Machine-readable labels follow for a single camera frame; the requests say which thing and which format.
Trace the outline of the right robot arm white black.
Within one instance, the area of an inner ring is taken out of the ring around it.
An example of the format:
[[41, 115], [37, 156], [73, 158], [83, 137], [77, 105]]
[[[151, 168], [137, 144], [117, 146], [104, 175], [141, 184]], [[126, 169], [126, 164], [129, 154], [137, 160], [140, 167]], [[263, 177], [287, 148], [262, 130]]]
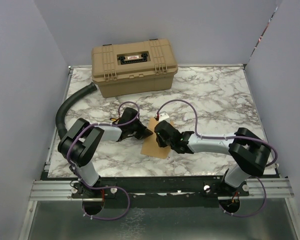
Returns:
[[236, 165], [223, 175], [219, 189], [230, 196], [249, 177], [264, 174], [273, 149], [250, 130], [240, 127], [225, 136], [198, 136], [194, 131], [179, 132], [163, 120], [154, 127], [160, 148], [170, 147], [178, 154], [217, 153], [232, 156]]

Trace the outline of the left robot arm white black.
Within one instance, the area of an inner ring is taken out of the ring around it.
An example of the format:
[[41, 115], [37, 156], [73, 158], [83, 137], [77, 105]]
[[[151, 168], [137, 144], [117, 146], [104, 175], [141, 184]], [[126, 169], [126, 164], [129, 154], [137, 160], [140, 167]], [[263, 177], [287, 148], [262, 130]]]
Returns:
[[111, 123], [90, 124], [79, 118], [72, 127], [64, 133], [58, 152], [70, 164], [70, 170], [83, 181], [83, 191], [87, 196], [96, 197], [101, 190], [98, 183], [100, 175], [95, 170], [92, 158], [100, 142], [121, 142], [127, 138], [144, 140], [153, 135], [139, 119], [139, 112], [127, 107], [122, 115], [111, 120]]

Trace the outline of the brown paper envelope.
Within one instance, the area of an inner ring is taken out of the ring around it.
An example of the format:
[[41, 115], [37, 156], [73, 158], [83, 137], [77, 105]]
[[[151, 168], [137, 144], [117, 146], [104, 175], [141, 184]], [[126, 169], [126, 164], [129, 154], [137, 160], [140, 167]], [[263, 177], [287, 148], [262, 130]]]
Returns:
[[157, 136], [154, 132], [155, 126], [159, 122], [155, 118], [150, 118], [147, 128], [153, 132], [153, 134], [147, 137], [141, 148], [141, 154], [149, 157], [159, 158], [159, 159], [166, 159], [171, 151], [169, 146], [166, 147], [159, 147], [157, 143]]

